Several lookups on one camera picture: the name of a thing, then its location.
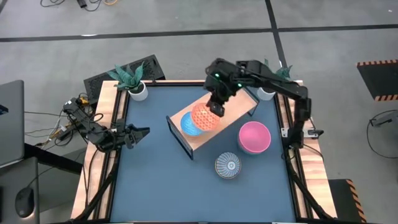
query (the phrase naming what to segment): metal bracket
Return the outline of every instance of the metal bracket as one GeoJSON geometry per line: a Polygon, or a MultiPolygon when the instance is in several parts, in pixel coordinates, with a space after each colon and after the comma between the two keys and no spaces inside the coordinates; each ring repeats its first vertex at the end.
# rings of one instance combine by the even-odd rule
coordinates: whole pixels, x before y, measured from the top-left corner
{"type": "MultiPolygon", "coordinates": [[[[280,133],[282,134],[282,138],[287,138],[288,128],[281,128],[280,133]]],[[[318,129],[303,129],[305,138],[318,139],[321,134],[323,134],[323,130],[318,129]]]]}

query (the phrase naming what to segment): white plant pot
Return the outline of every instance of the white plant pot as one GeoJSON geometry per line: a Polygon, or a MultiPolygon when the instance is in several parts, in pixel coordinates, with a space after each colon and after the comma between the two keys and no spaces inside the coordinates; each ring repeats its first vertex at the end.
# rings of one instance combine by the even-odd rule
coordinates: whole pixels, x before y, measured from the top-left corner
{"type": "Polygon", "coordinates": [[[264,91],[262,88],[259,88],[257,90],[257,96],[262,99],[262,100],[270,100],[272,99],[272,97],[274,97],[275,92],[272,93],[267,93],[266,91],[264,91]]]}
{"type": "Polygon", "coordinates": [[[140,81],[141,85],[144,85],[144,89],[140,93],[132,93],[129,90],[131,98],[135,101],[142,101],[148,97],[148,89],[143,81],[140,81]]]}

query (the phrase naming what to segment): blue ball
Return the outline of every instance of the blue ball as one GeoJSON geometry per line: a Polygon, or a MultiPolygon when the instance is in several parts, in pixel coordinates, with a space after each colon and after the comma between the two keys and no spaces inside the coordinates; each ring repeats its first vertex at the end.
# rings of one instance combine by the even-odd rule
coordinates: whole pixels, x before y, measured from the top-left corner
{"type": "Polygon", "coordinates": [[[190,136],[198,136],[203,134],[204,131],[197,128],[191,119],[191,112],[186,113],[181,119],[182,131],[190,136]]]}

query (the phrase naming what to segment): wooden table frame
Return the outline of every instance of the wooden table frame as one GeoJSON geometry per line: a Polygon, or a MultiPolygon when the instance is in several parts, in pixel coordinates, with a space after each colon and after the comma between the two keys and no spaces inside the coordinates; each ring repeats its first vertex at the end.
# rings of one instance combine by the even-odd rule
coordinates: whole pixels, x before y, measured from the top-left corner
{"type": "MultiPolygon", "coordinates": [[[[148,86],[199,86],[204,83],[204,80],[157,80],[144,82],[148,86]]],[[[117,119],[125,118],[125,108],[127,108],[129,101],[129,95],[126,93],[126,91],[117,91],[116,87],[114,87],[115,84],[117,84],[117,81],[103,82],[96,110],[96,113],[104,114],[104,117],[99,121],[99,124],[104,125],[107,128],[110,127],[111,123],[114,123],[117,119]]],[[[280,95],[276,95],[274,97],[274,101],[277,108],[277,113],[279,115],[279,125],[281,126],[281,128],[289,127],[289,116],[291,116],[291,114],[294,112],[294,101],[285,101],[280,95]]],[[[311,122],[306,122],[305,127],[311,128],[311,122]]],[[[318,140],[305,139],[304,143],[320,151],[318,140]]],[[[97,153],[95,152],[95,146],[89,142],[84,161],[84,169],[87,174],[90,162],[91,160],[93,160],[90,171],[90,180],[87,179],[88,175],[86,175],[86,181],[90,183],[90,187],[88,189],[89,202],[93,199],[94,195],[99,189],[100,183],[102,183],[104,179],[108,176],[113,167],[113,164],[115,163],[115,161],[117,162],[119,158],[119,154],[116,153],[116,151],[110,152],[108,154],[99,151],[97,153]]],[[[326,170],[322,158],[312,151],[301,149],[295,152],[295,158],[292,159],[292,163],[294,169],[300,175],[300,177],[303,179],[305,178],[307,188],[311,192],[313,197],[317,200],[317,202],[329,215],[336,217],[336,210],[331,196],[330,187],[326,176],[326,170]]],[[[85,181],[83,178],[84,177],[82,171],[80,175],[78,189],[76,192],[75,203],[73,204],[71,218],[79,216],[85,208],[86,193],[85,181]]],[[[89,219],[110,218],[113,201],[113,189],[115,184],[116,181],[108,186],[102,196],[102,200],[93,211],[93,213],[90,215],[89,219]]],[[[316,218],[316,214],[313,211],[311,212],[308,209],[308,206],[306,207],[306,203],[301,191],[292,181],[290,181],[290,188],[294,203],[295,216],[301,218],[316,218]]]]}

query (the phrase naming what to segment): potted plant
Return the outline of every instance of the potted plant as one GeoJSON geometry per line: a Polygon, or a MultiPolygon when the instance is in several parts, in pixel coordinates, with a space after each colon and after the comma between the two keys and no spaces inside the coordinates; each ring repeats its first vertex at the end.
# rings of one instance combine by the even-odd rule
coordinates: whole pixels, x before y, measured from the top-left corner
{"type": "Polygon", "coordinates": [[[148,96],[148,89],[145,83],[141,81],[144,73],[143,68],[144,62],[136,69],[134,73],[130,65],[126,65],[126,71],[124,71],[119,65],[115,65],[115,71],[109,71],[107,74],[113,79],[119,81],[119,84],[115,85],[118,90],[127,90],[133,100],[142,101],[148,96]]]}

